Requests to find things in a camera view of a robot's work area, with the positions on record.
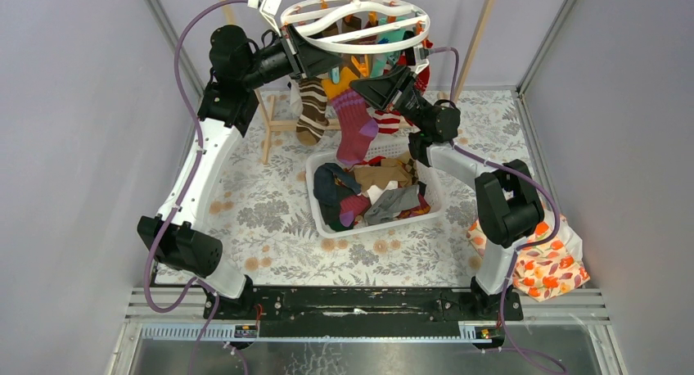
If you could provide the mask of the orange clothes peg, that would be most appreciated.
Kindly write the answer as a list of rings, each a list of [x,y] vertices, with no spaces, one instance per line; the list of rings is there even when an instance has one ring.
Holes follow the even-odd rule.
[[[370,59],[368,55],[352,55],[349,59],[359,78],[369,78],[371,74]]]

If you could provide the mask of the white round clip hanger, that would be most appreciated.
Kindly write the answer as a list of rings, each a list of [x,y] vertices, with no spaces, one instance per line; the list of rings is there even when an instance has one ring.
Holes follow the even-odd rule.
[[[280,15],[310,43],[329,52],[375,55],[426,45],[431,20],[424,9],[403,0],[305,0]],[[376,36],[401,28],[415,29],[412,38],[377,44]]]

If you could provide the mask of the brown white striped sock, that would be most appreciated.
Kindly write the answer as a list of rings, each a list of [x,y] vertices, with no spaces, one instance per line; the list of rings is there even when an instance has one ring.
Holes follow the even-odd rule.
[[[296,137],[302,145],[315,146],[329,125],[327,95],[320,79],[302,79],[298,91],[302,111],[296,123]]]

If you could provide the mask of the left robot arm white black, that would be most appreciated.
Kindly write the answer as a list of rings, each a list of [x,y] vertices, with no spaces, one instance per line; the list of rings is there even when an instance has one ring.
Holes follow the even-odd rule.
[[[341,57],[284,26],[269,45],[258,47],[237,25],[210,36],[210,80],[199,107],[193,109],[195,137],[167,201],[156,216],[143,216],[137,233],[149,263],[183,271],[223,296],[223,308],[236,319],[249,315],[254,297],[247,277],[226,265],[222,242],[204,233],[210,195],[219,184],[224,162],[245,137],[259,106],[256,91],[283,77],[306,79],[338,66]]]

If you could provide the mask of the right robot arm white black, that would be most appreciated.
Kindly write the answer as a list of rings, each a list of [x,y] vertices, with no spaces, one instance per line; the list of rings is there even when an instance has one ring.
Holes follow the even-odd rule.
[[[468,303],[477,318],[490,319],[511,289],[514,251],[527,243],[544,220],[538,185],[521,160],[500,165],[455,146],[460,110],[450,100],[428,102],[415,83],[413,71],[399,67],[379,77],[354,80],[349,86],[369,106],[396,110],[416,127],[408,135],[414,160],[453,176],[474,191],[478,225],[487,244],[482,265],[471,280]]]

